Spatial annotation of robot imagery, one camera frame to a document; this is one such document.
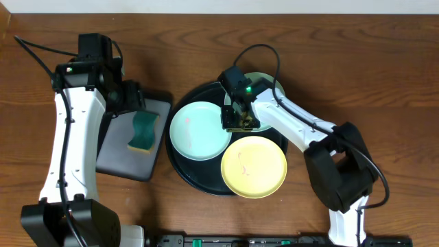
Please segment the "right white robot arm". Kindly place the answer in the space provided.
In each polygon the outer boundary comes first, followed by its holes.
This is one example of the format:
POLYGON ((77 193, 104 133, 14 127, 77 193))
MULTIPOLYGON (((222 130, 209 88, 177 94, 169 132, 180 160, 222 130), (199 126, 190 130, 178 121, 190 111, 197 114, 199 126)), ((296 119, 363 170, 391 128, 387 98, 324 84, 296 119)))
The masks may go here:
POLYGON ((313 116, 287 99, 274 82, 253 82, 236 65, 218 81, 230 98, 222 107, 223 128, 250 132, 267 124, 291 141, 304 154, 314 193, 329 209, 329 240, 337 246, 362 246, 364 211, 379 171, 357 127, 313 116))

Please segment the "green yellow sponge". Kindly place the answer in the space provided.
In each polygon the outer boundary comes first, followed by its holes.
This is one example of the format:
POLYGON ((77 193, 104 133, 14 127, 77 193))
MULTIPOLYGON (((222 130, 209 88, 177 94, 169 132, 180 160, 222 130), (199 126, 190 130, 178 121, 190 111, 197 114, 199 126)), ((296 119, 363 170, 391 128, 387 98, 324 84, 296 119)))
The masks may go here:
POLYGON ((134 151, 150 153, 155 145, 155 126, 159 116, 155 113, 138 111, 132 120, 134 136, 128 142, 128 148, 134 151))

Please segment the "light blue plate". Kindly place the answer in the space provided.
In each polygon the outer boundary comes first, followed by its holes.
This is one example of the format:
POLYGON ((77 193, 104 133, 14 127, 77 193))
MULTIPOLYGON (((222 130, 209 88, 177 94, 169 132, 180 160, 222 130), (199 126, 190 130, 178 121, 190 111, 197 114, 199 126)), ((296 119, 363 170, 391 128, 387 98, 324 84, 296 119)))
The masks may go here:
POLYGON ((227 148, 232 134, 222 127, 221 108, 218 105, 192 102, 174 115, 169 136, 179 154, 194 161, 206 161, 227 148))

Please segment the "yellow plate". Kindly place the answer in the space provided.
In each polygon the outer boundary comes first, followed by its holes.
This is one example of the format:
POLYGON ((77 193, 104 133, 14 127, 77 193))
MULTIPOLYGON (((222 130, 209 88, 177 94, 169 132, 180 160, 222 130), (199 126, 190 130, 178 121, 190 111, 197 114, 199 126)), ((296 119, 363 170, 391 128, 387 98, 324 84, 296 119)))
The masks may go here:
POLYGON ((221 174, 227 187, 238 196, 264 198, 283 184, 287 160, 275 142, 265 137, 244 137, 226 149, 221 174))

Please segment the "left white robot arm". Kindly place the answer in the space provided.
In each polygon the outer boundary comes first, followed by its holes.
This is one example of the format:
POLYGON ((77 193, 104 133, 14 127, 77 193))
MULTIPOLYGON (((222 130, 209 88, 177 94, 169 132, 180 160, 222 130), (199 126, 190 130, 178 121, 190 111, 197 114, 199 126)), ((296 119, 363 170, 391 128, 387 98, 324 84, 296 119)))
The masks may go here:
POLYGON ((21 210, 21 225, 38 246, 144 246, 145 230, 121 224, 99 202, 96 162, 104 119, 145 106, 135 82, 123 80, 118 44, 81 34, 78 52, 49 71, 56 131, 49 172, 37 204, 21 210))

